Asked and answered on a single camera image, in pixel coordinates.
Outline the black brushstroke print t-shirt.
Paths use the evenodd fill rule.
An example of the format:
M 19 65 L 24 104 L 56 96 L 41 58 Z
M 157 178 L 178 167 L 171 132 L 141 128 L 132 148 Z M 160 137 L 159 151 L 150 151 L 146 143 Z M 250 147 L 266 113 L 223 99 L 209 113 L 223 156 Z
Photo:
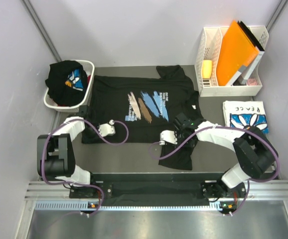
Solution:
M 90 122 L 100 125 L 118 120 L 116 133 L 107 140 L 120 143 L 154 143 L 164 130 L 174 130 L 180 113 L 202 119 L 199 93 L 183 68 L 157 66 L 158 79 L 95 76 L 89 105 Z

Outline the black daisy print t-shirt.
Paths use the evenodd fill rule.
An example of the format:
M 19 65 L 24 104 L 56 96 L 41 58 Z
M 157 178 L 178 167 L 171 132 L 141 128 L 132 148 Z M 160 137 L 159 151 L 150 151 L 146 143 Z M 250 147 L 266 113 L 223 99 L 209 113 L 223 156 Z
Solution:
M 50 65 L 45 83 L 49 97 L 56 104 L 72 107 L 82 102 L 88 87 L 88 76 L 79 62 L 65 60 Z

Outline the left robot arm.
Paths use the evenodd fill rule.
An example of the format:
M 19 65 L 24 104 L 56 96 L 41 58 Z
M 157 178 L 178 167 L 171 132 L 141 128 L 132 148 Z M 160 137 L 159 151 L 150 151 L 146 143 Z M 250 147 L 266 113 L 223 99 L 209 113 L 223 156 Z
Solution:
M 49 137 L 47 134 L 37 138 L 37 172 L 47 180 L 61 180 L 75 184 L 86 197 L 96 195 L 98 186 L 93 182 L 91 172 L 76 165 L 72 142 L 85 130 L 94 132 L 84 120 L 91 121 L 89 107 L 82 106 L 75 114 L 69 115 Z

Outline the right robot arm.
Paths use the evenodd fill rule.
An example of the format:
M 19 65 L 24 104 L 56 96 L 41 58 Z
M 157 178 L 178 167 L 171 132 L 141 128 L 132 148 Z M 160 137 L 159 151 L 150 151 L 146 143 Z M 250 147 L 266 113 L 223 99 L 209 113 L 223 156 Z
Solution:
M 217 184 L 223 197 L 235 192 L 236 186 L 246 180 L 265 182 L 275 179 L 278 170 L 267 170 L 278 160 L 278 153 L 262 131 L 255 127 L 235 128 L 211 123 L 205 119 L 191 120 L 180 113 L 173 121 L 177 148 L 197 141 L 210 142 L 225 147 L 236 154 L 238 163 L 228 169 Z

